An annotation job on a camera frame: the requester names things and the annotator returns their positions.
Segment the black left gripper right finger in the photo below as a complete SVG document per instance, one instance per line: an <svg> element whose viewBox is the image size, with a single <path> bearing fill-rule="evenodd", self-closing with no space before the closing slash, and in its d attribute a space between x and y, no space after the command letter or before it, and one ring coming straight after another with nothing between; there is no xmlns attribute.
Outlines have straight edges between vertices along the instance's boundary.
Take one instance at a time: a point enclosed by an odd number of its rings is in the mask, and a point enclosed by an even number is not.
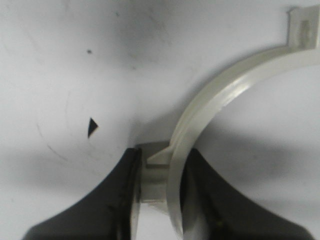
<svg viewBox="0 0 320 240"><path fill-rule="evenodd" d="M227 181L197 149L180 184L185 240L312 240L302 226L256 204Z"/></svg>

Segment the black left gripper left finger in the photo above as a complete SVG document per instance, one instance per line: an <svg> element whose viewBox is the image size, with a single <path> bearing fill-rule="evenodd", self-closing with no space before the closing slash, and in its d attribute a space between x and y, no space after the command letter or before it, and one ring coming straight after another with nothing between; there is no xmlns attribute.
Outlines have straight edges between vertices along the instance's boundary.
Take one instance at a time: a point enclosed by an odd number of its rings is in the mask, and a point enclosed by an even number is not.
<svg viewBox="0 0 320 240"><path fill-rule="evenodd" d="M25 240L134 240L139 214L140 149L128 148L108 176L68 209L33 227Z"/></svg>

